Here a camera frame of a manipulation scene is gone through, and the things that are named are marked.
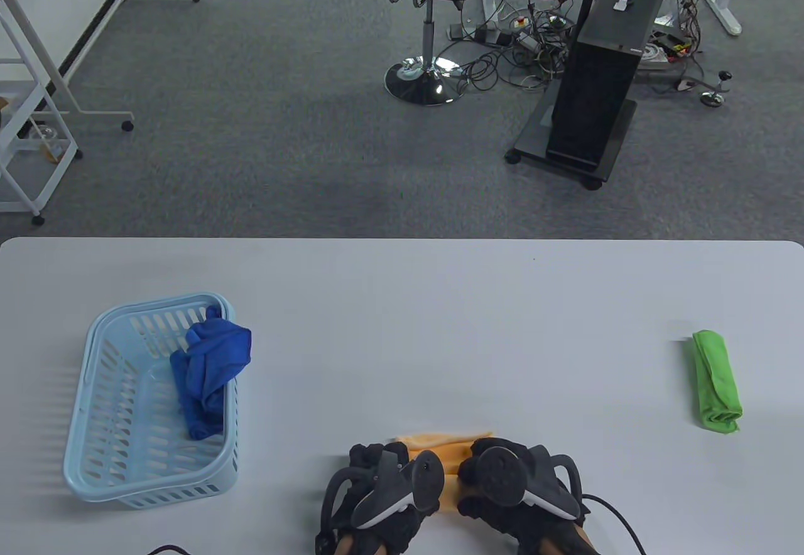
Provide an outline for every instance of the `folded cloth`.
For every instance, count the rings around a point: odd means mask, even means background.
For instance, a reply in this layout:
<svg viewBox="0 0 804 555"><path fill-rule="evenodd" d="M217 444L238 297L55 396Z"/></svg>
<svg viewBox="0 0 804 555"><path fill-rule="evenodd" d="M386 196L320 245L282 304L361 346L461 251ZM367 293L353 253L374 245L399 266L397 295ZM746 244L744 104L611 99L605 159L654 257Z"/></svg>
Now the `folded cloth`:
<svg viewBox="0 0 804 555"><path fill-rule="evenodd" d="M457 470L460 464L472 456L472 444L479 438L488 438L492 434L475 436L457 436L451 434L417 434L396 438L408 447L408 456L413 461L422 451L432 451L444 465L444 490L439 498L439 512L457 512L457 501L460 498Z"/></svg>
<svg viewBox="0 0 804 555"><path fill-rule="evenodd" d="M187 331L187 392L204 411L224 412L224 386L251 362L251 332L220 317L217 306Z"/></svg>
<svg viewBox="0 0 804 555"><path fill-rule="evenodd" d="M187 432L192 440L206 440L212 435L223 434L224 415L221 412L205 412L201 402L187 392L187 366L190 358L181 350L170 355L170 368L178 391L178 403L182 406Z"/></svg>
<svg viewBox="0 0 804 555"><path fill-rule="evenodd" d="M692 340L701 422L707 429L731 434L740 429L736 420L743 416L743 407L729 365L726 342L714 331L698 331Z"/></svg>
<svg viewBox="0 0 804 555"><path fill-rule="evenodd" d="M187 352L170 355L178 400L193 440L224 431L225 386L251 362L251 332L221 318L217 306L187 330Z"/></svg>

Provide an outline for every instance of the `orange towel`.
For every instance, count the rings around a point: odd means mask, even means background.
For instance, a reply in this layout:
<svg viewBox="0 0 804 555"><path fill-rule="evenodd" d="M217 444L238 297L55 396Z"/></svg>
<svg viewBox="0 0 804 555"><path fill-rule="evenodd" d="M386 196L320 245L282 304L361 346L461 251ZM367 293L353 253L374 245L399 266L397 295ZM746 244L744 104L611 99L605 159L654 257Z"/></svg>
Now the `orange towel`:
<svg viewBox="0 0 804 555"><path fill-rule="evenodd" d="M444 465L444 491L439 498L439 512L456 512L459 501L457 469L472 456L472 444L479 438L491 437L491 432L475 436L456 436L452 434L417 434L396 438L408 447L408 454L414 460L422 451L432 451Z"/></svg>

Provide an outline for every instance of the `black desk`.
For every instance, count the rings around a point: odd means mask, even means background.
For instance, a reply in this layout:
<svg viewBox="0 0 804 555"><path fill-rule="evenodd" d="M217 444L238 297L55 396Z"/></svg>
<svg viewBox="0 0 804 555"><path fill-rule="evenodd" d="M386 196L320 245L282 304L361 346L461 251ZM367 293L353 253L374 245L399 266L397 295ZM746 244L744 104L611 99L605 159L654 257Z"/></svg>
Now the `black desk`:
<svg viewBox="0 0 804 555"><path fill-rule="evenodd" d="M592 9L592 1L584 0L580 5L580 12L578 13L578 21L572 29L572 43L570 47L575 44L575 39L578 38L584 22L589 17L589 11ZM612 132L609 139L609 145L606 147L604 159L600 161L597 167L590 167L584 164L574 164L566 159L557 159L555 156L548 156L546 148L550 139L552 130L552 111L555 105L560 89L560 80L555 79L542 95L539 104L537 104L533 114L528 118L528 123L523 128L522 132L508 153L505 155L505 160L508 164L517 164L523 156L533 159L534 161L545 164L555 170L569 173L574 176L579 176L581 184L588 188L588 190L597 190L609 179L614 162L617 159L617 154L620 152L622 140L625 138L628 125L634 115L636 104L633 101L627 101L623 105L620 117L617 119L617 125Z"/></svg>

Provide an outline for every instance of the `black glove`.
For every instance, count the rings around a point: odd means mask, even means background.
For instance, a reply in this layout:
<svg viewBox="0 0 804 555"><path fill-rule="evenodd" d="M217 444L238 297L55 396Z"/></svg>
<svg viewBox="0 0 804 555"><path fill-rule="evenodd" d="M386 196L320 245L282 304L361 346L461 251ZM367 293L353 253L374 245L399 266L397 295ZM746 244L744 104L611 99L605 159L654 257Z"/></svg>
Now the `black glove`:
<svg viewBox="0 0 804 555"><path fill-rule="evenodd" d="M384 450L396 454L399 464L402 466L407 465L410 460L408 447L402 442L386 445L370 444L369 446L356 444L349 451L349 466L374 470L379 464L380 453ZM420 512L416 507L409 506L405 511L394 513L369 529L354 529L351 527L351 513L371 490L371 483L356 481L345 493L344 501L332 516L332 524L337 529L338 540L349 535L354 538L350 555L374 555L381 546L385 546L388 555L399 555L408 549L410 541L419 532L422 520L438 511L438 503L426 512Z"/></svg>
<svg viewBox="0 0 804 555"><path fill-rule="evenodd" d="M477 459L492 446L502 446L513 452L525 463L529 470L535 468L533 455L522 444L500 438L481 438L472 445L472 457L460 464L459 480L464 492L469 493L460 499L457 510L460 515L480 519L498 532L509 534L519 541L519 555L537 555L542 540L547 538L565 555L597 555L597 552L580 537L575 524L583 525L589 510L581 504L581 516L575 522L563 520L552 513L520 503L514 507L502 507L488 498L477 494L475 469Z"/></svg>

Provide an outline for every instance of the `floor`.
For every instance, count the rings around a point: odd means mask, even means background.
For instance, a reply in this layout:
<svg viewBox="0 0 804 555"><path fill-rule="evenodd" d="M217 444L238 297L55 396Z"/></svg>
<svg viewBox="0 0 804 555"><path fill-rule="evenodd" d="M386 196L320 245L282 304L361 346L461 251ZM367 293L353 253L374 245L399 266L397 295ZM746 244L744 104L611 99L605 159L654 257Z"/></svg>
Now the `floor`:
<svg viewBox="0 0 804 555"><path fill-rule="evenodd" d="M420 109L384 90L420 49L410 0L130 0L73 85L137 128L75 125L86 152L18 235L793 239L804 205L802 0L734 0L729 38L701 12L726 105L639 102L611 182L589 193L503 153L537 95L508 85ZM436 21L456 21L438 3ZM445 41L437 30L439 43ZM454 48L466 61L476 53Z"/></svg>

